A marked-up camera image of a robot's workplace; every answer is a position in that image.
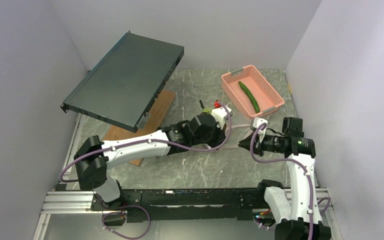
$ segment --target wall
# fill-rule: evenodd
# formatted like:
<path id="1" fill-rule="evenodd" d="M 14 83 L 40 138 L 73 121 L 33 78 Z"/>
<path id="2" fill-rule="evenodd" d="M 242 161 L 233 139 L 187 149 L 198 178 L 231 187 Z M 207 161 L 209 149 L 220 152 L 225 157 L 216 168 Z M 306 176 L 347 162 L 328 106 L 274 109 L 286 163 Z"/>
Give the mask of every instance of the wall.
<path id="1" fill-rule="evenodd" d="M 182 45 L 179 68 L 285 69 L 321 0 L 51 0 L 88 69 L 128 31 Z"/>
<path id="2" fill-rule="evenodd" d="M 323 0 L 286 77 L 344 239 L 384 239 L 384 0 Z"/>
<path id="3" fill-rule="evenodd" d="M 0 1 L 0 240 L 32 239 L 75 124 L 59 106 L 85 75 L 50 2 Z"/>

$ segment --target table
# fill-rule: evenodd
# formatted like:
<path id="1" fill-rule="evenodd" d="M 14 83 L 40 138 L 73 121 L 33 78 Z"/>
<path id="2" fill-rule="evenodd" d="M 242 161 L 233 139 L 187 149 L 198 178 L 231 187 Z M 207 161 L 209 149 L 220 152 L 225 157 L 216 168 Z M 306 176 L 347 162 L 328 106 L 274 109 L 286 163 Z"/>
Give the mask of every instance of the table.
<path id="1" fill-rule="evenodd" d="M 285 162 L 256 163 L 248 150 L 239 148 L 238 142 L 251 133 L 250 119 L 238 112 L 221 88 L 221 75 L 237 69 L 176 69 L 166 84 L 166 90 L 176 93 L 162 126 L 190 120 L 201 112 L 199 100 L 205 106 L 220 100 L 233 110 L 232 134 L 226 145 L 214 152 L 193 152 L 161 157 L 148 157 L 140 167 L 121 164 L 110 169 L 109 174 L 119 180 L 124 189 L 172 189 L 172 188 L 245 188 L 256 187 L 262 179 L 281 182 L 290 186 Z M 296 117 L 285 74 L 280 69 L 261 69 L 260 72 L 285 100 L 276 112 L 265 117 L 268 127 L 280 131 L 284 117 Z M 109 124 L 87 118 L 80 133 L 78 147 L 86 138 L 99 135 L 102 138 Z M 262 159 L 281 158 L 282 154 L 268 152 Z M 71 171 L 71 179 L 77 178 Z M 71 183 L 68 189 L 79 189 Z"/>

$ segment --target wooden board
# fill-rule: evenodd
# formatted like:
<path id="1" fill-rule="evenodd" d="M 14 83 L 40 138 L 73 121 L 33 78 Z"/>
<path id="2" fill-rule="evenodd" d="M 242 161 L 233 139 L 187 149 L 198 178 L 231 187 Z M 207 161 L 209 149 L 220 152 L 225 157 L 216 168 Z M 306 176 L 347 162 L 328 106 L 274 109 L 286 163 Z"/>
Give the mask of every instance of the wooden board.
<path id="1" fill-rule="evenodd" d="M 162 90 L 152 105 L 151 109 L 149 110 L 150 117 L 143 129 L 138 129 L 137 132 L 131 132 L 118 126 L 112 125 L 109 127 L 109 130 L 106 132 L 103 140 L 113 141 L 131 139 L 155 132 L 163 122 L 163 118 L 169 110 L 170 104 L 172 104 L 175 96 L 176 94 L 172 91 Z M 139 167 L 142 163 L 142 160 L 143 158 L 136 159 L 130 163 Z"/>

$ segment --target gray marble tabletop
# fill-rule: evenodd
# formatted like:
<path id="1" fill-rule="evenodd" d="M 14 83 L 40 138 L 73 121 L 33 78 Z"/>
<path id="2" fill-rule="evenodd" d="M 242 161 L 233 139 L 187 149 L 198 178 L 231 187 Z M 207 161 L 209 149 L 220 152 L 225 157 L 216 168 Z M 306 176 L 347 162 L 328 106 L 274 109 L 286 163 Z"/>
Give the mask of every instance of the gray marble tabletop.
<path id="1" fill-rule="evenodd" d="M 191 120 L 201 112 L 199 100 L 205 106 L 220 100 L 233 110 L 232 133 L 226 145 L 214 152 L 193 152 L 169 156 L 145 158 L 140 167 L 121 164 L 109 170 L 109 174 L 119 180 L 124 189 L 171 189 L 171 188 L 246 188 L 256 187 L 262 179 L 279 181 L 290 185 L 289 172 L 285 162 L 256 163 L 248 150 L 237 146 L 248 136 L 250 119 L 242 115 L 223 91 L 222 74 L 236 69 L 176 69 L 166 84 L 166 90 L 176 96 L 162 122 L 162 126 L 175 124 L 181 120 Z M 280 69 L 260 70 L 285 100 L 276 112 L 266 116 L 268 127 L 281 130 L 284 117 L 296 117 L 294 104 Z M 99 135 L 102 138 L 109 124 L 87 118 L 80 136 L 79 147 L 86 138 Z M 282 154 L 267 153 L 262 159 L 281 158 Z M 70 178 L 76 178 L 75 170 Z M 70 184 L 69 189 L 78 189 L 78 184 Z"/>

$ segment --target cucumber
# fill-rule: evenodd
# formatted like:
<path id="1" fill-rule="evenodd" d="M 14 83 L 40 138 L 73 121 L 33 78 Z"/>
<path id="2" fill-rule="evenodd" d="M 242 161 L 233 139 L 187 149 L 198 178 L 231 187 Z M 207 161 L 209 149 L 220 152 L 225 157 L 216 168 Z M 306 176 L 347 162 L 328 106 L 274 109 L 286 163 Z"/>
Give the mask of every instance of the cucumber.
<path id="1" fill-rule="evenodd" d="M 255 113 L 259 113 L 260 112 L 260 107 L 258 106 L 258 102 L 257 102 L 256 98 L 253 96 L 253 94 L 248 89 L 248 87 L 245 86 L 245 84 L 243 84 L 241 81 L 239 81 L 238 83 L 239 83 L 239 86 L 242 89 L 242 91 L 246 94 L 246 96 L 251 101 L 251 104 L 254 107 Z"/>

